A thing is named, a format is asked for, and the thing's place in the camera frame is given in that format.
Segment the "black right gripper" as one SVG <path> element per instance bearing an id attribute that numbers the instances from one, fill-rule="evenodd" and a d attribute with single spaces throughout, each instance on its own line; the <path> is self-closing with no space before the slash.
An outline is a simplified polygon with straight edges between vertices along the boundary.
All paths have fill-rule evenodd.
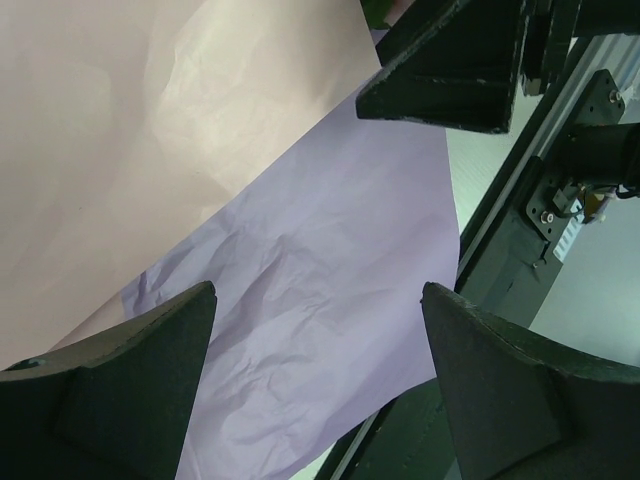
<path id="1" fill-rule="evenodd" d="M 382 68 L 357 95 L 356 113 L 506 133 L 521 61 L 523 93 L 542 95 L 574 38 L 638 33 L 637 0 L 535 1 L 526 37 L 522 1 L 416 1 L 377 43 Z"/>

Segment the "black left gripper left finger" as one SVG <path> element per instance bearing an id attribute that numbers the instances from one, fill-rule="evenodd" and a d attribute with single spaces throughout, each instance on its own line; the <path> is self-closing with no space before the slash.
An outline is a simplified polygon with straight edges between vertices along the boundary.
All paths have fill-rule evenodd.
<path id="1" fill-rule="evenodd" d="M 174 478 L 216 306 L 202 282 L 3 370 L 2 478 Z"/>

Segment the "purple tissue paper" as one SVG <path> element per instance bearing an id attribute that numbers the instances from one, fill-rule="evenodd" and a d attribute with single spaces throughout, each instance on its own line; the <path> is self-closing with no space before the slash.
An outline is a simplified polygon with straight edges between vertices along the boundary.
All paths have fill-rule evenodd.
<path id="1" fill-rule="evenodd" d="M 422 290 L 458 255 L 444 129 L 345 99 L 123 290 L 135 317 L 216 289 L 177 477 L 288 479 L 433 378 Z"/>

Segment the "pink wrapping paper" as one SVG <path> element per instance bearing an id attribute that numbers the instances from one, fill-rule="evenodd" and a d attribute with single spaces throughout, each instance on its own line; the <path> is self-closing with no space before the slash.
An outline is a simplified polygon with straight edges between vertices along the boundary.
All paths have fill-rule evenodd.
<path id="1" fill-rule="evenodd" d="M 379 66 L 357 1 L 1 5 L 1 363 L 59 343 Z"/>

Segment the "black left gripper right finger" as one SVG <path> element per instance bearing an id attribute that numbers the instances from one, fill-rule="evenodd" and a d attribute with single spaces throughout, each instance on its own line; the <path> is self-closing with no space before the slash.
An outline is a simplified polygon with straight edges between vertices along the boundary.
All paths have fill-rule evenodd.
<path id="1" fill-rule="evenodd" d="M 423 317 L 464 479 L 636 479 L 639 370 L 481 310 L 437 283 Z"/>

